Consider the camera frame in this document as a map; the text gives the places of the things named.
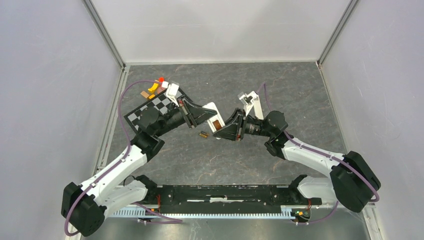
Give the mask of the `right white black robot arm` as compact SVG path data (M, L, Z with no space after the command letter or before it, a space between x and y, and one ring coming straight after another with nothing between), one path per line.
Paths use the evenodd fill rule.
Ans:
M359 213L368 203L380 200L381 182L361 154L326 151L301 141L286 131L288 123L283 112L273 110L260 119L236 108L226 121L216 115L208 123L218 139L267 137L264 146L273 157L297 162L325 175L336 200L352 212Z

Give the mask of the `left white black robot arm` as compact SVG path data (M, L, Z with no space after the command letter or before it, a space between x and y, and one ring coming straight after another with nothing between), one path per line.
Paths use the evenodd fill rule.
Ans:
M119 189L116 187L159 153L165 144L160 136L183 124L195 128L220 117L214 102L198 105L181 97L171 104L173 107L165 112L146 104L135 117L137 132L133 139L128 140L123 152L89 179L80 184L70 182L64 188L61 215L65 218L66 236L81 234L88 237L100 228L106 218L121 208L139 201L153 203L157 190L139 180Z

